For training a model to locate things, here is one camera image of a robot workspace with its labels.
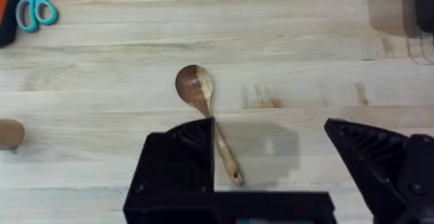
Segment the wooden knob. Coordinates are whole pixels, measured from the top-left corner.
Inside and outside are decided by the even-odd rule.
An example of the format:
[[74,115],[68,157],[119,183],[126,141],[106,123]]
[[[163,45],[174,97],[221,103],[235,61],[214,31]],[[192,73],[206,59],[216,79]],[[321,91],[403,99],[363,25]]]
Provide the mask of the wooden knob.
[[24,138],[24,127],[13,119],[0,119],[0,149],[16,149]]

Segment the dark stain on wood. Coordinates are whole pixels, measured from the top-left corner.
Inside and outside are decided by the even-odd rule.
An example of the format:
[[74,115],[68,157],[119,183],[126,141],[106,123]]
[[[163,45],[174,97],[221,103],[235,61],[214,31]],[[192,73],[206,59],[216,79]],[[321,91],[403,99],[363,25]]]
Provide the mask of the dark stain on wood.
[[283,103],[277,96],[263,86],[254,86],[255,96],[249,96],[246,88],[243,89],[244,109],[280,109]]
[[366,89],[362,83],[357,82],[355,84],[355,91],[357,93],[357,99],[359,101],[359,104],[369,105],[369,100],[366,98]]
[[384,57],[385,58],[394,58],[395,57],[395,48],[393,48],[393,46],[389,43],[389,41],[386,38],[381,37],[381,43],[382,43],[382,48],[384,51]]

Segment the red object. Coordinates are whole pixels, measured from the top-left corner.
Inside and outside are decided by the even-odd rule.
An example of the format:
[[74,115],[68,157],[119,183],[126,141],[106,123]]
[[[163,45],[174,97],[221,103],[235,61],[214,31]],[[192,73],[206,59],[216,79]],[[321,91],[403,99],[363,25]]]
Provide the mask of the red object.
[[0,47],[15,40],[15,9],[19,0],[0,0]]

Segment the wooden spoon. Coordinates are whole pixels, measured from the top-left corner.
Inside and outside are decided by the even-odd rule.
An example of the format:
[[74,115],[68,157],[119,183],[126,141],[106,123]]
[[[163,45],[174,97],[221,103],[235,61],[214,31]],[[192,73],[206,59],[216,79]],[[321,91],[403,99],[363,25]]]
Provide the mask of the wooden spoon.
[[[184,102],[198,109],[205,117],[211,117],[211,98],[213,92],[211,75],[199,65],[182,68],[176,76],[176,90]],[[224,167],[232,182],[243,185],[243,179],[231,150],[225,143],[220,128],[214,126],[214,143],[223,159]]]

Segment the wood grain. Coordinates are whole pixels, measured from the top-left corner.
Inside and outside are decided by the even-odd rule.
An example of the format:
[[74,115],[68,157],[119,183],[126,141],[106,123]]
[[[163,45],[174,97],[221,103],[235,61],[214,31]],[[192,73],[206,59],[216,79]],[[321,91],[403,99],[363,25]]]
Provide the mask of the wood grain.
[[[211,108],[214,82],[203,67],[191,64],[182,68],[176,75],[175,85],[176,91],[184,102],[199,110],[205,117],[214,116]],[[223,159],[229,178],[236,186],[242,186],[243,177],[236,159],[223,138],[218,122],[214,124],[214,144]]]
[[[125,223],[146,135],[202,117],[174,87],[188,64],[213,75],[245,188],[329,191],[339,223],[372,217],[327,118],[434,134],[434,49],[405,0],[50,1],[58,23],[0,50],[0,117],[26,128],[0,151],[1,224]],[[234,188],[218,155],[215,181]]]

